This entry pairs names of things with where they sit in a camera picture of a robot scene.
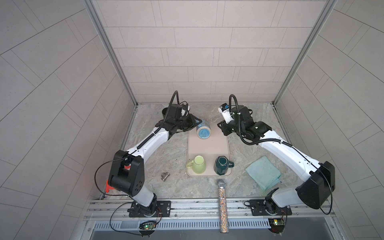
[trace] blue mug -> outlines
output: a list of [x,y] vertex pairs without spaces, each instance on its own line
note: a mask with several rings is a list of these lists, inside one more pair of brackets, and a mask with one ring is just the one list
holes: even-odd
[[218,175],[224,175],[227,173],[228,168],[234,166],[235,164],[229,161],[225,156],[220,156],[216,159],[214,170]]

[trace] beige tray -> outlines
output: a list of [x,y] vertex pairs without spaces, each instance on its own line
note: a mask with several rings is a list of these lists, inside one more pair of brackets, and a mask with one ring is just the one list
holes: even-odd
[[188,132],[188,153],[187,163],[193,160],[197,155],[201,155],[207,165],[207,169],[202,174],[195,173],[191,168],[187,168],[187,174],[190,176],[228,176],[232,173],[232,168],[224,175],[217,175],[214,170],[214,163],[219,156],[225,156],[231,160],[229,154],[228,139],[224,136],[216,123],[210,124],[211,135],[207,139],[201,139],[196,134],[196,129]]

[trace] teal cloth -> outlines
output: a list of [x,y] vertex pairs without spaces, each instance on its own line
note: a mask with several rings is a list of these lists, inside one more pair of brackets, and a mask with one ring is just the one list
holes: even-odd
[[266,156],[251,163],[245,170],[264,191],[280,182],[281,172]]

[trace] mug handle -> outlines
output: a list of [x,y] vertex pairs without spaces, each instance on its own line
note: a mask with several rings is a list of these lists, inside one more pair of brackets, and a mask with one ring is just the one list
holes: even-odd
[[193,164],[193,160],[190,161],[190,162],[188,162],[187,165],[186,165],[186,167],[187,167],[187,168],[192,168],[192,164]]

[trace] light green mug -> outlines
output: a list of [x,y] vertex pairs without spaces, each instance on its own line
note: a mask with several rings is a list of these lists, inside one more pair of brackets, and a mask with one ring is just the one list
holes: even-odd
[[207,167],[204,158],[199,155],[196,156],[194,160],[187,163],[187,168],[192,168],[195,173],[202,174]]

